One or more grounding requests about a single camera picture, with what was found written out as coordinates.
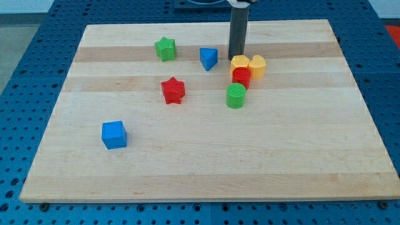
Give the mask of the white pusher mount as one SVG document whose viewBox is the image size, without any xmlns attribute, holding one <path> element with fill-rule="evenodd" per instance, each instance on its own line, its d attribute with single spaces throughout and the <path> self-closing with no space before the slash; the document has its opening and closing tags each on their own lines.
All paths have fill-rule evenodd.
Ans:
<svg viewBox="0 0 400 225">
<path fill-rule="evenodd" d="M 227 2 L 234 8 L 247 8 L 256 4 L 257 0 L 227 0 Z"/>
</svg>

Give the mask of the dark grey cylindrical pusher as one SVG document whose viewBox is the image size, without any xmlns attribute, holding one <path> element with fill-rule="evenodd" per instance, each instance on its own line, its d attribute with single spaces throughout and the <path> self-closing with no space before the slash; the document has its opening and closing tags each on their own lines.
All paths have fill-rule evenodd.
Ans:
<svg viewBox="0 0 400 225">
<path fill-rule="evenodd" d="M 232 7 L 229 27 L 228 58 L 243 55 L 246 43 L 249 6 L 245 8 Z"/>
</svg>

